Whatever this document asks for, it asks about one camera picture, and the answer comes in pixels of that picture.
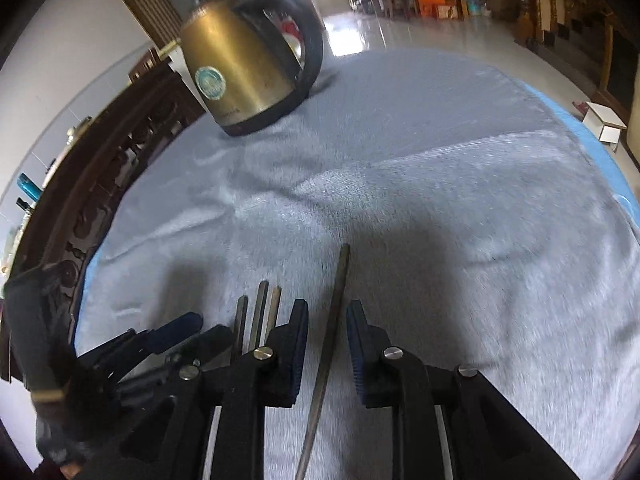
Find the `person's left hand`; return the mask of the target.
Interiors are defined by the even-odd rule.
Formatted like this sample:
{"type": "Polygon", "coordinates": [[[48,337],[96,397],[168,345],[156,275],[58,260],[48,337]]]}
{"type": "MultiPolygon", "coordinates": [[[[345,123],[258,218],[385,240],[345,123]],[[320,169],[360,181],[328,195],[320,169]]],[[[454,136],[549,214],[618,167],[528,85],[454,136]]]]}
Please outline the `person's left hand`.
{"type": "Polygon", "coordinates": [[[80,472],[82,466],[78,463],[71,462],[60,467],[61,474],[66,480],[73,480],[80,472]]]}

